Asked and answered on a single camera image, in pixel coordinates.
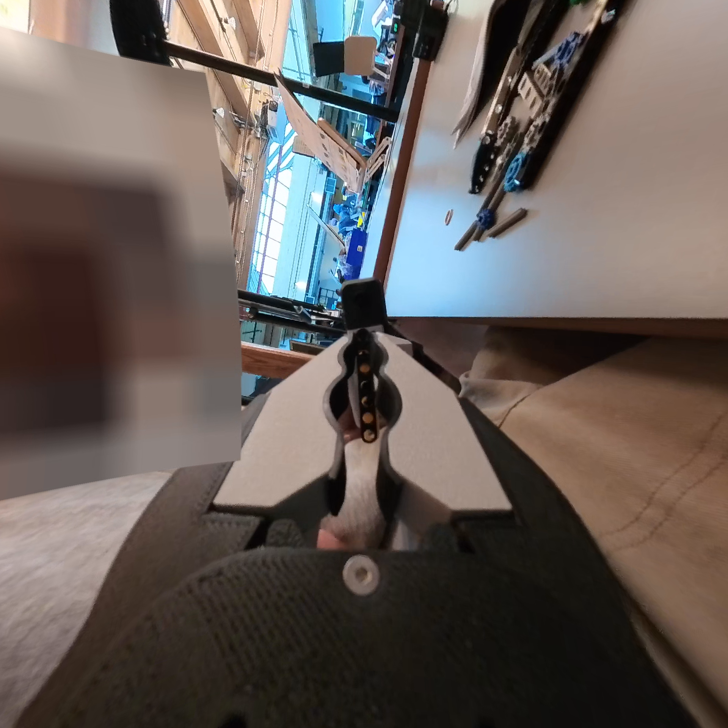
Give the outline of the black tripod stand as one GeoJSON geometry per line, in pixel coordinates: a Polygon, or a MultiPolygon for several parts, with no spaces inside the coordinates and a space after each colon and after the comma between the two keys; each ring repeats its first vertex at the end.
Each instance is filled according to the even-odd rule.
{"type": "Polygon", "coordinates": [[[289,321],[291,326],[306,326],[339,329],[344,322],[338,311],[326,309],[321,304],[312,304],[292,298],[255,293],[249,290],[237,291],[241,320],[276,320],[289,321]]]}

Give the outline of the instruction booklet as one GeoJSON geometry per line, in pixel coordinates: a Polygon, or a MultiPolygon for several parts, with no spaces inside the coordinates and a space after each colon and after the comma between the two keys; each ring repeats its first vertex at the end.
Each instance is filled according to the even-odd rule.
{"type": "Polygon", "coordinates": [[[454,148],[458,147],[461,139],[463,139],[481,112],[480,98],[486,86],[487,65],[493,55],[492,46],[494,42],[492,36],[494,35],[496,16],[507,4],[509,4],[508,1],[492,1],[484,13],[468,87],[460,113],[451,131],[454,148]]]}

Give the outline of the black lego frame assembly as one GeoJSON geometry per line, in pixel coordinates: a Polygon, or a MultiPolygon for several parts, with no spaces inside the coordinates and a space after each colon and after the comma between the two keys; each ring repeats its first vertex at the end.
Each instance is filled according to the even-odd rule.
{"type": "Polygon", "coordinates": [[[518,78],[508,108],[516,131],[505,146],[505,170],[520,151],[530,153],[521,192],[531,188],[541,174],[552,148],[596,67],[612,35],[625,2],[559,2],[559,22],[553,32],[538,41],[532,59],[518,78]]]}

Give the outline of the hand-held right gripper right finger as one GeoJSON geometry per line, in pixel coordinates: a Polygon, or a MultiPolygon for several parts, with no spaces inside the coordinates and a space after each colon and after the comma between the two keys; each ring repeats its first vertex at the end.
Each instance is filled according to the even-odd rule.
{"type": "Polygon", "coordinates": [[[513,507],[459,397],[376,333],[383,421],[377,499],[388,546],[413,549],[432,526],[510,519],[513,507]]]}

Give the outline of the black curved lego beam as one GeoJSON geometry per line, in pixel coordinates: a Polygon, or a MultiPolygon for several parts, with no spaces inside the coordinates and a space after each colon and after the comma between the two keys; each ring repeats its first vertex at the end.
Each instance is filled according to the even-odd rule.
{"type": "Polygon", "coordinates": [[[515,47],[507,59],[504,71],[492,98],[486,115],[483,129],[480,133],[480,142],[475,153],[469,182],[469,193],[478,195],[485,186],[495,159],[496,140],[498,129],[502,123],[507,103],[512,96],[516,72],[521,68],[523,54],[519,47],[515,47]]]}

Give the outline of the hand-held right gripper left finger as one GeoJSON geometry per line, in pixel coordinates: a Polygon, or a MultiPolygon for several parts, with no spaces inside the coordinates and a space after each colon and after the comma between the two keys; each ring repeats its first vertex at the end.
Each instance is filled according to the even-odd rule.
{"type": "Polygon", "coordinates": [[[350,333],[243,411],[240,457],[212,501],[217,515],[289,520],[317,546],[321,521],[345,492],[350,333]]]}

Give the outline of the black device box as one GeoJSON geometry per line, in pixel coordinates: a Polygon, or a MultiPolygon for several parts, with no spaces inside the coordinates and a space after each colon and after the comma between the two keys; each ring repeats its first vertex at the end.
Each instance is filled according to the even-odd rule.
{"type": "Polygon", "coordinates": [[[412,57],[434,61],[442,46],[449,23],[449,2],[427,1],[416,25],[412,57]]]}

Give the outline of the large blue lego gear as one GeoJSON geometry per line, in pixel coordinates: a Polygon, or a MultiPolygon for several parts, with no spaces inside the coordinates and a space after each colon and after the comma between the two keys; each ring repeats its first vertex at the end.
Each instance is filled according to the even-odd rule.
{"type": "Polygon", "coordinates": [[[530,153],[520,151],[510,161],[503,177],[502,189],[506,193],[513,193],[523,189],[523,178],[530,159],[530,153]]]}

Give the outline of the wooden railing beam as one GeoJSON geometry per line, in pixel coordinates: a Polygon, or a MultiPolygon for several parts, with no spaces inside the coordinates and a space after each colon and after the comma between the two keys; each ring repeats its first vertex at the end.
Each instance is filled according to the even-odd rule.
{"type": "Polygon", "coordinates": [[[240,342],[240,350],[243,373],[278,379],[289,377],[322,351],[291,351],[244,341],[240,342]]]}

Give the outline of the grey lego axle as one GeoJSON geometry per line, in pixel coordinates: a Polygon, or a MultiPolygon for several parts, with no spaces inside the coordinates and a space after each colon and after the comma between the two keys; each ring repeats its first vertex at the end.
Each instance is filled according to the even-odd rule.
{"type": "Polygon", "coordinates": [[[519,224],[528,215],[525,208],[518,208],[488,230],[487,238],[496,238],[519,224]]]}
{"type": "MultiPolygon", "coordinates": [[[[499,183],[495,185],[492,190],[487,193],[485,200],[483,201],[482,205],[480,206],[479,210],[485,207],[490,207],[491,209],[496,211],[496,218],[497,218],[497,210],[499,206],[501,205],[504,197],[505,192],[502,189],[502,183],[499,183]]],[[[466,232],[461,236],[460,240],[456,243],[454,246],[454,250],[456,251],[462,251],[466,249],[472,242],[481,240],[483,235],[488,231],[483,231],[481,229],[478,229],[476,226],[476,216],[473,221],[473,223],[470,224],[470,226],[467,228],[466,232]]]]}

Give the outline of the black lego beam with holes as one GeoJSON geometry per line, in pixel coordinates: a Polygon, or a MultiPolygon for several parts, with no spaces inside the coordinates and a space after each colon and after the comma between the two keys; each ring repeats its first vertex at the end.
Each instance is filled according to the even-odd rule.
{"type": "Polygon", "coordinates": [[[353,337],[355,351],[355,395],[361,440],[371,444],[378,439],[377,384],[373,364],[372,335],[359,329],[353,337]]]}

